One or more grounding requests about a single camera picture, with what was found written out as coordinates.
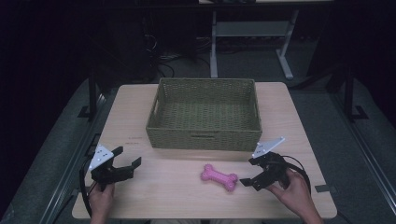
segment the woven basket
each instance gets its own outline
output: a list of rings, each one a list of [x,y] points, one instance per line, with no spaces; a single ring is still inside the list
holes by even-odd
[[[153,147],[253,151],[262,135],[254,80],[162,78],[146,131]]]

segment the human hand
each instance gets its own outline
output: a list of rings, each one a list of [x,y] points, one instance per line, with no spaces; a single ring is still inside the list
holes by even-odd
[[[93,186],[90,193],[90,205],[92,210],[91,224],[106,223],[108,213],[113,204],[115,184],[106,185],[102,192],[98,184]]]
[[[323,223],[317,208],[312,201],[308,186],[304,178],[293,172],[286,170],[290,184],[287,189],[280,189],[275,185],[267,187],[275,196],[289,208],[289,210],[299,216],[307,224]]]

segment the wooden table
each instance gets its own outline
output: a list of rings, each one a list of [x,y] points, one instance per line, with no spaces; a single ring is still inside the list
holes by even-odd
[[[265,189],[256,191],[238,182],[235,190],[228,192],[215,182],[200,179],[207,163],[222,173],[235,173],[239,178],[258,175],[262,168],[250,165],[251,152],[152,148],[145,128],[157,86],[120,87],[99,140],[99,144],[109,149],[124,147],[124,152],[114,160],[115,167],[130,165],[142,157],[134,178],[116,184],[110,217],[296,217]],[[303,164],[311,179],[312,198],[320,215],[335,217],[336,208],[330,192],[317,193],[315,190],[315,186],[326,183],[287,87],[283,83],[256,83],[256,91],[262,118],[261,141],[286,138],[274,152],[292,156]],[[91,175],[87,175],[87,185],[91,182]],[[73,217],[89,218],[80,195],[73,208]]]

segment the cord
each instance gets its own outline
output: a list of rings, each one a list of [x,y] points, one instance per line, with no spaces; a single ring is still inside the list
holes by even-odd
[[[98,184],[98,182],[95,182],[94,184],[93,184],[93,186],[91,187],[91,189],[90,189],[90,192],[88,193],[88,197],[90,197],[90,195],[91,195],[91,192],[93,191],[93,189],[95,188],[95,186]]]
[[[158,44],[157,38],[154,35],[145,35],[145,37],[150,37],[150,38],[152,38],[154,40],[154,44],[151,47],[151,50],[155,49],[157,47],[157,44]]]
[[[170,66],[168,64],[164,64],[164,63],[158,63],[158,65],[162,65],[162,66],[168,67],[172,71],[172,76],[171,77],[175,77],[175,69],[173,69],[172,66]],[[166,77],[165,73],[160,68],[158,68],[157,71],[162,75],[162,77]]]
[[[294,157],[291,157],[291,156],[282,156],[282,157],[283,157],[283,158],[290,158],[290,159],[292,159],[292,160],[297,161],[297,159],[295,159]],[[297,162],[300,164],[301,168],[305,171],[303,165],[302,165],[299,161],[297,161]]]
[[[112,54],[110,51],[105,49],[101,44],[99,44],[96,40],[94,40],[90,35],[86,34],[86,36],[91,40],[93,44],[95,44],[98,48],[100,48],[104,53],[106,53],[108,56],[113,58],[115,61],[117,61],[119,64],[121,64],[123,67],[125,67],[127,70],[131,71],[131,68],[123,63],[118,57],[116,57],[114,54]]]
[[[199,60],[203,61],[210,68],[210,63],[207,62],[205,59],[203,59],[201,57],[196,57],[196,59],[199,59]]]
[[[87,162],[90,160],[91,158],[87,158],[81,166],[81,169],[79,170],[79,188],[81,191],[81,196],[82,196],[82,201],[85,204],[85,208],[87,208],[87,212],[90,215],[90,217],[92,216],[92,210],[91,210],[91,206],[90,206],[90,200],[87,194],[87,190],[85,189],[85,165],[87,164]]]
[[[246,51],[248,49],[248,43],[246,41],[241,41],[238,37],[237,39],[224,40],[225,43],[218,43],[219,49],[217,52],[219,54],[235,54],[242,51]]]
[[[293,165],[291,163],[288,162],[280,162],[280,161],[267,161],[265,164],[273,164],[273,165],[281,165],[281,166],[286,166],[288,168],[290,168],[291,170],[296,171],[297,173],[299,173],[300,175],[303,176],[306,185],[308,186],[309,189],[309,193],[311,193],[311,181],[309,180],[308,175],[306,174],[306,171],[299,168],[296,165]]]
[[[203,44],[198,43],[197,53],[205,53],[210,48],[212,43],[209,37],[198,37],[197,42],[204,42]]]
[[[343,218],[348,224],[352,224],[352,222],[346,217],[344,216],[344,214],[342,214],[340,211],[337,210],[337,216]]]
[[[172,55],[163,55],[160,56],[159,59],[163,60],[162,63],[170,63],[174,60],[180,59],[183,56],[181,54],[172,54]]]

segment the pink dog bone toy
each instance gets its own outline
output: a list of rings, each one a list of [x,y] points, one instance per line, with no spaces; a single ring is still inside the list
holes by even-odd
[[[211,164],[205,165],[204,171],[201,173],[202,180],[214,180],[224,185],[228,191],[233,191],[235,189],[236,181],[238,176],[236,174],[225,175],[215,171]]]

